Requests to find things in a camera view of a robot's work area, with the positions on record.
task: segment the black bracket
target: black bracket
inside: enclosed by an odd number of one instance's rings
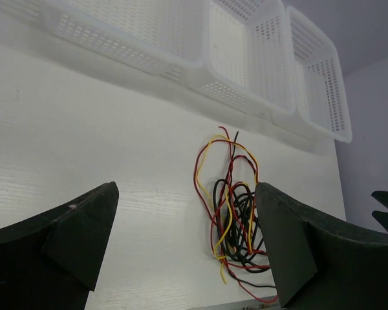
[[[0,229],[0,309],[84,309],[95,290],[119,192],[105,183]]]
[[[388,193],[377,199],[388,208]],[[344,222],[267,183],[256,186],[256,207],[282,307],[388,310],[388,234]]]

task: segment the basket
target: basket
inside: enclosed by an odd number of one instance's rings
[[[177,82],[201,62],[202,1],[42,0],[55,35]]]
[[[352,129],[338,53],[333,42],[307,17],[289,6],[296,111],[273,115],[273,122],[308,138],[352,141]]]
[[[292,114],[290,34],[280,0],[207,0],[204,65],[189,88],[242,112]]]

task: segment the white table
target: white table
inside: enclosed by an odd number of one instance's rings
[[[87,309],[192,309],[251,299],[230,277],[222,283],[192,184],[196,155],[220,124],[241,131],[261,181],[345,219],[332,140],[307,141],[66,43],[44,30],[33,0],[0,0],[0,228],[106,181],[120,190]],[[222,156],[223,145],[210,151],[205,184],[221,175]],[[245,166],[236,177],[252,180]],[[273,282],[271,273],[241,276]]]

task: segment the red wire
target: red wire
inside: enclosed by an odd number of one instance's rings
[[[220,126],[219,128],[221,128],[226,133],[227,138],[230,140],[230,135],[228,134],[227,129],[224,128],[223,126]],[[212,143],[215,143],[215,142],[225,142],[225,143],[228,143],[228,145],[229,145],[229,152],[230,152],[230,162],[229,162],[228,171],[227,171],[227,174],[226,174],[226,184],[223,185],[223,187],[221,189],[221,192],[220,192],[220,202],[221,203],[219,205],[219,208],[214,212],[214,215],[211,215],[211,212],[208,209],[207,203],[206,203],[205,199],[202,197],[202,194],[200,193],[199,188],[197,186],[196,176],[197,176],[197,170],[198,170],[201,154],[205,151],[205,149],[207,148],[208,144],[212,144]],[[215,225],[216,228],[220,230],[221,234],[224,232],[224,229],[222,227],[221,221],[220,221],[220,225],[219,225],[220,227],[217,226],[217,216],[220,214],[221,208],[224,205],[224,200],[222,199],[222,195],[224,194],[224,189],[225,189],[226,186],[228,186],[228,191],[229,191],[230,198],[234,198],[233,189],[232,189],[233,187],[231,186],[231,182],[232,182],[232,178],[233,178],[233,164],[234,164],[234,161],[237,160],[237,159],[240,159],[240,158],[246,160],[248,162],[249,166],[251,166],[251,168],[253,169],[256,181],[258,181],[257,178],[258,178],[258,175],[259,175],[259,171],[258,171],[257,162],[253,158],[252,158],[253,161],[251,161],[245,155],[237,155],[237,156],[233,157],[233,154],[232,154],[232,145],[234,144],[233,141],[227,141],[227,140],[224,140],[224,139],[215,139],[211,143],[208,143],[208,144],[205,145],[201,149],[201,151],[199,152],[199,155],[197,156],[197,159],[196,159],[196,162],[195,162],[193,182],[194,182],[194,188],[195,188],[197,194],[199,195],[199,198],[202,201],[203,205],[205,206],[205,208],[207,210],[207,213],[208,213],[208,216],[210,217],[210,220],[211,220],[210,245],[211,245],[211,249],[213,251],[213,226]],[[251,223],[250,223],[250,225],[252,225],[252,223],[253,223],[254,210],[255,210],[255,200],[253,201],[253,205],[252,205],[252,216],[251,216]],[[234,217],[235,217],[237,223],[239,223],[239,225],[241,226],[241,230],[244,233],[244,237],[247,238],[246,229],[245,229],[244,225],[240,222],[240,219],[237,216],[237,213],[235,212],[235,209],[234,209],[233,206],[232,206],[232,213],[234,214]],[[251,253],[257,253],[257,254],[266,254],[264,251],[258,251],[258,250],[253,249],[253,248],[251,248],[251,249],[249,248],[249,253],[250,252]],[[273,300],[263,300],[263,299],[260,299],[260,298],[256,297],[249,290],[247,290],[247,288],[245,288],[243,286],[243,284],[237,278],[235,273],[230,269],[230,266],[236,267],[236,268],[239,268],[239,269],[270,268],[269,265],[241,266],[241,265],[236,265],[234,263],[230,263],[230,262],[227,261],[227,259],[223,259],[222,262],[223,262],[224,266],[227,268],[228,272],[237,280],[237,282],[239,283],[240,287],[243,290],[245,290],[250,296],[252,296],[256,300],[258,300],[258,301],[260,301],[262,303],[265,303],[265,304],[272,304],[272,303],[277,301],[278,296],[276,296]]]

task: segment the wire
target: wire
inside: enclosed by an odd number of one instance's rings
[[[195,162],[193,175],[194,188],[211,220],[211,250],[214,257],[221,263],[220,274],[225,284],[227,284],[227,281],[223,273],[224,267],[228,274],[237,280],[239,285],[249,295],[260,302],[271,304],[277,300],[277,297],[273,300],[261,300],[247,290],[243,284],[257,288],[275,288],[275,286],[257,285],[247,282],[238,278],[232,271],[232,267],[245,270],[249,273],[263,273],[270,269],[269,265],[258,265],[253,261],[257,255],[266,255],[266,252],[261,249],[264,243],[263,237],[255,246],[257,233],[259,231],[258,217],[255,214],[255,193],[250,190],[249,185],[245,182],[238,181],[234,185],[232,184],[233,166],[236,161],[244,160],[251,167],[255,184],[259,181],[259,164],[254,155],[246,147],[237,143],[239,132],[236,133],[235,138],[232,141],[228,131],[224,127],[219,128],[221,128],[226,135],[214,135],[200,150]],[[225,178],[220,178],[215,182],[212,194],[210,194],[200,182],[200,172],[211,145],[216,142],[228,144],[228,169]],[[236,149],[243,150],[246,154],[236,155]],[[207,199],[204,199],[201,191],[205,194]],[[213,242],[213,231],[217,231],[218,236],[218,241],[215,244]]]

